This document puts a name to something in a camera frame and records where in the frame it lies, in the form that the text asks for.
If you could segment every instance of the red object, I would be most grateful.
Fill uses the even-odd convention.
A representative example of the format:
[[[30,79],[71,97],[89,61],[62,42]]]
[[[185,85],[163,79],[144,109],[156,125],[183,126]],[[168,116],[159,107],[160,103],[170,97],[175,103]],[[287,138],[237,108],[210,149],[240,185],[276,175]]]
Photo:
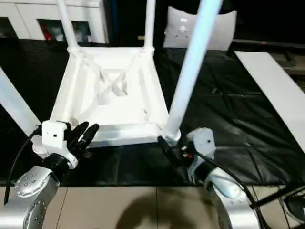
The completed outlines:
[[[40,27],[41,27],[42,33],[43,33],[44,38],[46,39],[46,41],[53,40],[53,38],[52,38],[51,34],[49,33],[49,31],[47,30],[45,24],[41,23]]]

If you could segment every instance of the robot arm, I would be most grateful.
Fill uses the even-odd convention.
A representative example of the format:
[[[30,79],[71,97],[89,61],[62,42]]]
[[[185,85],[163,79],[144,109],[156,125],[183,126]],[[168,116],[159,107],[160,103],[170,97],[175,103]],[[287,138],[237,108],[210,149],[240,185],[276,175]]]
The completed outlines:
[[[260,229],[256,212],[251,209],[250,201],[242,188],[232,176],[221,168],[204,160],[206,156],[214,159],[215,143],[210,129],[200,128],[190,132],[187,144],[170,147],[159,137],[164,154],[180,175],[181,167],[187,167],[187,178],[195,183],[199,178],[209,199],[215,206],[221,229]]]
[[[0,229],[41,229],[46,209],[63,175],[74,169],[99,126],[85,122],[73,131],[67,123],[42,123],[42,144],[48,152],[42,166],[34,166],[15,184],[15,196],[0,211]]]

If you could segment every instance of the black table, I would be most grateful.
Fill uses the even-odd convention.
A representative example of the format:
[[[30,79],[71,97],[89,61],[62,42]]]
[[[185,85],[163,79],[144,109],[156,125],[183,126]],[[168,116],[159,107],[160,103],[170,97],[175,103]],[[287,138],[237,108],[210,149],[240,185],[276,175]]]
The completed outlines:
[[[68,60],[65,48],[45,41],[0,40],[0,66],[40,121],[49,119]],[[167,107],[178,80],[185,49],[158,49],[154,59]],[[252,185],[305,181],[305,155],[289,130],[234,56],[208,51],[186,112],[182,133],[211,128],[215,160]],[[5,185],[14,157],[26,136],[0,108],[0,185]],[[29,146],[14,178],[40,158]],[[63,186],[183,186],[158,144],[91,150]]]

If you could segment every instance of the black cable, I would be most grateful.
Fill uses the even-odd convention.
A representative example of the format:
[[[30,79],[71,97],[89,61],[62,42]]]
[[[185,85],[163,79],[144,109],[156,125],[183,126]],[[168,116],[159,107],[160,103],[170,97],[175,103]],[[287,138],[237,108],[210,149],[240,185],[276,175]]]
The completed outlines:
[[[10,174],[6,183],[6,187],[5,187],[5,194],[4,194],[4,204],[6,205],[7,202],[9,201],[9,196],[10,196],[10,183],[11,183],[11,176],[13,174],[14,168],[16,166],[16,163],[22,153],[22,151],[24,150],[24,148],[27,146],[27,144],[31,141],[31,139],[35,136],[35,135],[39,135],[41,133],[41,126],[34,130],[33,133],[30,134],[30,136],[28,137],[28,139],[25,141],[25,143],[23,143],[22,147],[20,148],[19,152],[17,153],[14,163],[12,165],[12,167],[10,168]]]
[[[209,157],[207,156],[204,156],[204,155],[201,155],[199,154],[197,151],[194,152],[195,155],[201,157],[202,159],[204,159],[205,161],[207,161],[208,163],[212,164],[213,166],[215,167],[219,167],[220,169],[222,169],[224,172],[226,172],[227,174],[229,174],[231,177],[233,177],[241,186],[242,188],[244,189],[244,192],[246,193],[247,197],[249,198],[250,202],[251,202],[251,205],[253,206],[252,209],[254,209],[256,211],[256,214],[257,214],[257,217],[258,217],[258,220],[259,220],[259,224],[260,224],[260,227],[262,229],[271,229],[269,227],[269,225],[267,224],[266,220],[264,219],[262,213],[261,213],[261,210],[260,208],[257,207],[256,205],[256,201],[254,200],[251,192],[249,191],[248,187],[235,175],[233,174],[232,172],[230,172],[229,170],[225,169],[223,166],[219,165],[218,163],[214,162],[212,159],[210,159]]]

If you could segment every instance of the floor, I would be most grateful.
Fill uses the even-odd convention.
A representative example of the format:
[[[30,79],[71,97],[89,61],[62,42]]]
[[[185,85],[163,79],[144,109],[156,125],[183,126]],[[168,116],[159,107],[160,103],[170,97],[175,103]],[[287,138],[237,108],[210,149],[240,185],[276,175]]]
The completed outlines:
[[[0,187],[3,202],[4,187]],[[276,187],[250,187],[258,198]],[[273,229],[298,225],[278,201],[262,208]],[[218,229],[215,209],[200,187],[61,187],[43,229]]]

